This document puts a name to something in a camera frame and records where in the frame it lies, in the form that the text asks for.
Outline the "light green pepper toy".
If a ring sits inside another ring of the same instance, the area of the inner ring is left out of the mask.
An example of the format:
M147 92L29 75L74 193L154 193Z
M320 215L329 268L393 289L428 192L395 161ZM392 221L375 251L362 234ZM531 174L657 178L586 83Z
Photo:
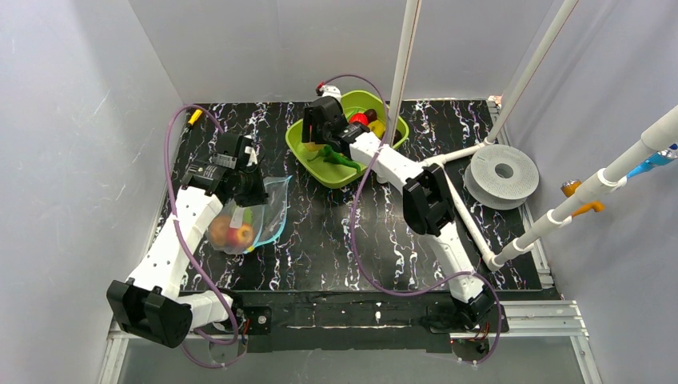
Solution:
M242 223L248 224L252 227L255 227L264 217L264 207L263 206L251 206L244 207L242 213Z

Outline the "aluminium rail frame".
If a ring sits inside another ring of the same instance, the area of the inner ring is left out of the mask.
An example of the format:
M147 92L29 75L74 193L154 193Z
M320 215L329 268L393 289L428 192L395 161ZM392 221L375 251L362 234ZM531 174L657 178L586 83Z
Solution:
M501 331L431 331L415 302L269 307L247 346L188 352L115 330L101 383L598 383L575 302L507 301Z

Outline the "white centre pole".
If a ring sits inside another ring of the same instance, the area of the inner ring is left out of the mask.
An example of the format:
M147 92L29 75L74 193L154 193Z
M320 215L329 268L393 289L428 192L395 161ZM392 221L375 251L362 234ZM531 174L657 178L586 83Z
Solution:
M383 139L392 144L395 138L395 130L397 128L397 119L399 117L399 109L403 93L405 91L405 82L409 70L410 58L413 50L415 35L417 31L417 23L421 12L422 1L407 0L405 5L405 13L401 26L401 36L397 51L397 60L395 72L393 76L393 87L389 100L389 114L387 128Z

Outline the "red apple toy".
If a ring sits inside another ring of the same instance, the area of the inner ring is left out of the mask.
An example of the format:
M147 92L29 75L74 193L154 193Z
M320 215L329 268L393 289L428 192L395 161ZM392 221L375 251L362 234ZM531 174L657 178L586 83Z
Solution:
M235 250L246 250L253 240L252 226L247 223L242 223L238 228L230 227L226 233L226 245Z

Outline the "blue handled tool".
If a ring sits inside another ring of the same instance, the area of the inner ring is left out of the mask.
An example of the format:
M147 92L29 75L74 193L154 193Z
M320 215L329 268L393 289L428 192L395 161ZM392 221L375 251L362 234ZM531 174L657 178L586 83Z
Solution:
M633 178L642 173L649 172L659 166L666 166L677 159L677 144L670 145L665 150L660 150L646 158L641 164L629 172L626 177Z

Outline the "clear zip top bag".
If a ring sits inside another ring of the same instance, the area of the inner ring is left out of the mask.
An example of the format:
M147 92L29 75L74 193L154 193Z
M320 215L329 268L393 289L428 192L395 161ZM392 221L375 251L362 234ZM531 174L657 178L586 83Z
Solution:
M213 249L229 255L249 254L276 241L287 220L290 180L290 176L265 178L268 201L263 205L241 207L228 202L206 232Z

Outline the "brown kiwi toy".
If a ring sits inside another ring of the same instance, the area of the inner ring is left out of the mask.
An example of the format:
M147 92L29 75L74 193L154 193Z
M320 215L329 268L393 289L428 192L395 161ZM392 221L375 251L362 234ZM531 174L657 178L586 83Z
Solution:
M207 238L212 246L223 247L228 244L230 221L230 216L219 215L209 224Z

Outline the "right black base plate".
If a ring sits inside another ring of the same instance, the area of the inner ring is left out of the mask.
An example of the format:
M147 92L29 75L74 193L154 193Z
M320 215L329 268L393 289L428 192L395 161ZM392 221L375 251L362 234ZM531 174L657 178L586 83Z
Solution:
M469 310L455 304L434 304L426 307L421 325L432 333L470 333L495 334L497 329L503 334L509 332L508 315L503 306L491 305L479 314L471 314Z

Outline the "green chili pepper toy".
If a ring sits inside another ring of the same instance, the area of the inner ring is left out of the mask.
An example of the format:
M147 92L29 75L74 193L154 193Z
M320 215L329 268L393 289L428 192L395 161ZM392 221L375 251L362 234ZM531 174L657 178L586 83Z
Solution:
M313 162L320 158L322 159L323 162L327 162L334 165L346 166L348 168L354 169L356 172L361 170L361 166L357 162L347 158L341 153L335 152L333 148L329 145L323 146L321 149L319 149L319 151L314 156L309 158L308 161Z

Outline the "green plastic basket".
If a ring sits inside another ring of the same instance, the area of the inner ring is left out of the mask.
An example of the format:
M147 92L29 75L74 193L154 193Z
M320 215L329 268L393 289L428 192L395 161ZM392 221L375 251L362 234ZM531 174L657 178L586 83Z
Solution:
M359 179L385 136L388 107L376 95L335 86L316 90L285 133L292 154L320 184L337 189Z

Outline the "red strawberry toy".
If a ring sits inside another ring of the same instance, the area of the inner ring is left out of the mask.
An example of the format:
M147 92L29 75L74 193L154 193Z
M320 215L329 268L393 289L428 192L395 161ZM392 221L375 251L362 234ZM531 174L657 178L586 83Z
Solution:
M366 114L363 113L355 113L349 118L350 123L360 123L362 125L367 126L369 124L369 118L367 117Z

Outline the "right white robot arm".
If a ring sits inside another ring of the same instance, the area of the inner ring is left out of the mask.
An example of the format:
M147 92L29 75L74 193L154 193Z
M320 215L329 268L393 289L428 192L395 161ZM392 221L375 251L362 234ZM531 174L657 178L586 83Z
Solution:
M401 193L403 218L429 245L445 274L459 326L474 328L495 305L489 283L476 272L461 242L447 174L398 153L366 125L349 122L335 86L320 84L317 100L304 109L303 143L326 145L342 159L374 172Z

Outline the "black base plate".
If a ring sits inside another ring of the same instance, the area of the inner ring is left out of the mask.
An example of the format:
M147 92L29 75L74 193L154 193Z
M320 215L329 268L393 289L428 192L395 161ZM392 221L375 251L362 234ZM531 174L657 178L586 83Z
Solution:
M272 330L273 311L268 306L244 306L234 311L239 331L245 335L267 335ZM233 327L230 320L213 322L209 325L212 330L220 334L232 334Z
M503 334L509 332L508 315L503 306L491 305L479 314L471 314L469 310L455 304L434 304L426 307L421 325L432 333L470 333L495 334L497 329Z

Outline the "yellow handled screwdriver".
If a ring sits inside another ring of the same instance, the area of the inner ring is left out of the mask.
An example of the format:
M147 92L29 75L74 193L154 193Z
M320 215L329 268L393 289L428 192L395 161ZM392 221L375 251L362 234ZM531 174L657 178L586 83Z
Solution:
M194 110L189 116L189 119L187 120L186 123L187 128L192 129L203 114L204 111L201 109Z

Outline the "dark purple plum toy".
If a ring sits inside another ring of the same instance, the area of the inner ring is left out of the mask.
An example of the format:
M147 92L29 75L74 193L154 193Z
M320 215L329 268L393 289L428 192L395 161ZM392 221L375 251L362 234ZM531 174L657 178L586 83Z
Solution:
M376 120L378 120L378 115L377 112L374 109L368 109L364 112L364 115L366 116L367 122L371 123Z

